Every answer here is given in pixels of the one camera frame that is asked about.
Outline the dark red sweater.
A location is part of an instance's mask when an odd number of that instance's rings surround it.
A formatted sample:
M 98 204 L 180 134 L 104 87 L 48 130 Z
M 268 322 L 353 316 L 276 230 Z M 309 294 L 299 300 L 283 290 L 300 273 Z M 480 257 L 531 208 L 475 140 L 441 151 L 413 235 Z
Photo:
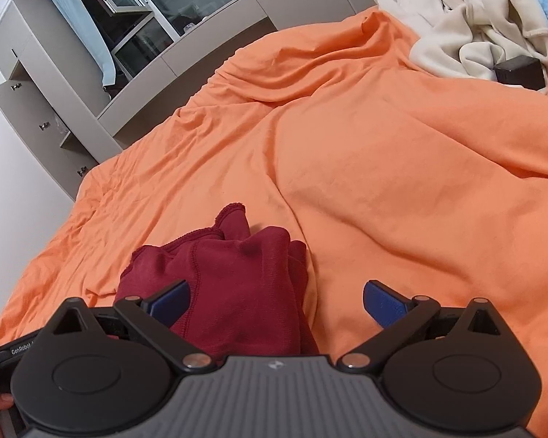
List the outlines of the dark red sweater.
M 214 225 L 162 246 L 133 252 L 118 299 L 145 299 L 177 281 L 190 305 L 172 331 L 215 360 L 230 355 L 316 355 L 303 301 L 307 247 L 279 226 L 252 233 L 242 204 L 230 204 Z

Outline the orange duvet cover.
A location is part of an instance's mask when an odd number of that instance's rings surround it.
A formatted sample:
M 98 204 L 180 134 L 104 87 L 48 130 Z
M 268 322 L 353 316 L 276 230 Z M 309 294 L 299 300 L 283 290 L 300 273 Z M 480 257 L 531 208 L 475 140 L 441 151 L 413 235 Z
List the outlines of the orange duvet cover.
M 67 297 L 107 306 L 142 245 L 209 226 L 226 205 L 311 254 L 305 313 L 324 353 L 378 331 L 378 279 L 445 306 L 487 297 L 543 380 L 530 430 L 548 437 L 548 93 L 438 78 L 415 34 L 375 8 L 238 50 L 188 103 L 84 178 L 26 267 L 0 345 Z

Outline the grey built-in cabinet unit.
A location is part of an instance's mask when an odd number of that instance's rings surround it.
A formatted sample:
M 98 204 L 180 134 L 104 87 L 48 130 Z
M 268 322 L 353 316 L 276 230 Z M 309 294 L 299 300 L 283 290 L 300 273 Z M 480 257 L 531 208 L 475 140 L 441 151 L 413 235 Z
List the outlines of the grey built-in cabinet unit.
M 70 197 L 237 49 L 372 0 L 7 0 L 0 110 Z

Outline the small black box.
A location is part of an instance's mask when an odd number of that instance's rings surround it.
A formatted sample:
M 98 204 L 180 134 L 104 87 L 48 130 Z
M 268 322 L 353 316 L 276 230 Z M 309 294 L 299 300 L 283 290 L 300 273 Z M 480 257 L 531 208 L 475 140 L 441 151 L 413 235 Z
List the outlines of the small black box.
M 537 58 L 527 55 L 519 55 L 496 64 L 494 72 L 497 81 L 504 85 L 522 86 L 534 91 L 547 87 L 543 65 Z

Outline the beige crumpled garment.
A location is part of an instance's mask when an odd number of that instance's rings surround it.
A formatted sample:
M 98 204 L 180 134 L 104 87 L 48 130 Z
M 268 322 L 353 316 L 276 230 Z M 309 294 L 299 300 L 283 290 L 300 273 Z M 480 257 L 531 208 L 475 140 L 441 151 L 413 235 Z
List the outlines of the beige crumpled garment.
M 548 18 L 537 0 L 374 0 L 412 29 L 410 59 L 444 78 L 497 81 L 494 66 L 527 55 L 544 67 L 548 92 Z

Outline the light blue curtain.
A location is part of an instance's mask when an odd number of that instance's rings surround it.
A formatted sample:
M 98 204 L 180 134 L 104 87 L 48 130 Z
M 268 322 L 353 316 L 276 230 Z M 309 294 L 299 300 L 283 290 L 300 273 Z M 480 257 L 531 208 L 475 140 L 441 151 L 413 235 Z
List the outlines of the light blue curtain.
M 117 71 L 113 57 L 83 1 L 51 1 L 100 68 L 102 86 L 114 86 L 117 82 Z

